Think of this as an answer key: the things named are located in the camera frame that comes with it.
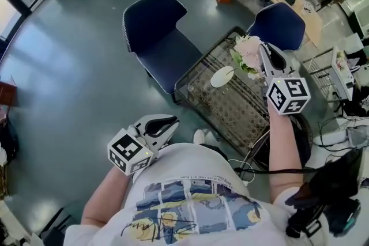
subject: gray floor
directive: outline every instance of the gray floor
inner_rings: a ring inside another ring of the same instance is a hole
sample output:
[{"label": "gray floor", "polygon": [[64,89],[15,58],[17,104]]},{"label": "gray floor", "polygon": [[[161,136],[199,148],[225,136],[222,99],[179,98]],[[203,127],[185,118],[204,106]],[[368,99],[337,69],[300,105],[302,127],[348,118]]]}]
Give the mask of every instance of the gray floor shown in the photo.
[{"label": "gray floor", "polygon": [[[194,112],[173,105],[128,53],[122,13],[134,1],[46,0],[0,65],[1,80],[12,76],[18,86],[10,118],[21,146],[9,167],[6,203],[31,232],[61,206],[78,216],[112,166],[106,145],[120,128],[148,113],[168,113],[180,119],[174,141],[190,142],[196,128],[206,127]],[[180,1],[189,12],[178,28],[202,52],[233,26],[247,29],[254,19],[235,1]],[[233,156],[230,148],[224,151]],[[253,185],[250,191],[265,199],[260,183]]]}]

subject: chair seat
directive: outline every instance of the chair seat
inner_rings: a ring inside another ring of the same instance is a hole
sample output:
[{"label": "chair seat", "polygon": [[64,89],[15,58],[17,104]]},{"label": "chair seat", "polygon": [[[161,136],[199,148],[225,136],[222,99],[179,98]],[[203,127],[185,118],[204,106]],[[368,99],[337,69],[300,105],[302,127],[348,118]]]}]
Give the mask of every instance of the chair seat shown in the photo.
[{"label": "chair seat", "polygon": [[137,55],[168,94],[174,92],[176,82],[201,56],[199,50],[177,29]]}]

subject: chair leg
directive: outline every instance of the chair leg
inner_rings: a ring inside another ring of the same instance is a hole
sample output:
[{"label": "chair leg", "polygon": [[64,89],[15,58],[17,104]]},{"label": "chair leg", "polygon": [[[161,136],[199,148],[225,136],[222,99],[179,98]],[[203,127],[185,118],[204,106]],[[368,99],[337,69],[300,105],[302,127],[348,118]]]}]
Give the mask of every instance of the chair leg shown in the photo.
[{"label": "chair leg", "polygon": [[175,103],[176,105],[178,105],[178,104],[180,103],[180,100],[178,101],[178,100],[175,98],[175,93],[174,93],[174,92],[171,94],[171,96],[172,96],[173,103]]}]

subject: navy blue chair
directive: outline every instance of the navy blue chair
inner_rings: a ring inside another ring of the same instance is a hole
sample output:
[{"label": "navy blue chair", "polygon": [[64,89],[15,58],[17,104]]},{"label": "navy blue chair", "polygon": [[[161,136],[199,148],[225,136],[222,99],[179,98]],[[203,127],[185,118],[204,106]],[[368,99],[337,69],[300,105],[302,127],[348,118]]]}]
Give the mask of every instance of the navy blue chair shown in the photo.
[{"label": "navy blue chair", "polygon": [[250,36],[258,36],[280,50],[298,50],[302,45],[305,22],[286,3],[267,6],[257,13],[248,29]]},{"label": "navy blue chair", "polygon": [[138,0],[123,13],[128,50],[175,103],[174,85],[202,56],[176,28],[186,13],[178,0]]}]

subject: glass table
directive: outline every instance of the glass table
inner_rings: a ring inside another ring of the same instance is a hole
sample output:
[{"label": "glass table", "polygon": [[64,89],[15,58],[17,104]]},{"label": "glass table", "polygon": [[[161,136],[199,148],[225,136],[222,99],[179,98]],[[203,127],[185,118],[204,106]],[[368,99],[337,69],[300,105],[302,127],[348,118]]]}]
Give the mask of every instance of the glass table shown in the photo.
[{"label": "glass table", "polygon": [[[175,85],[176,93],[243,156],[269,128],[269,114],[261,90],[264,83],[250,79],[241,69],[236,69],[230,82],[221,88],[212,87],[210,79],[222,67],[236,67],[229,50],[236,44],[236,38],[245,34],[240,27],[232,28]],[[333,117],[334,113],[307,71],[302,69],[300,74],[307,79],[312,93],[303,115],[312,133],[317,135],[317,123]],[[323,104],[322,108],[314,112],[317,104]],[[337,127],[333,122],[325,131]]]}]

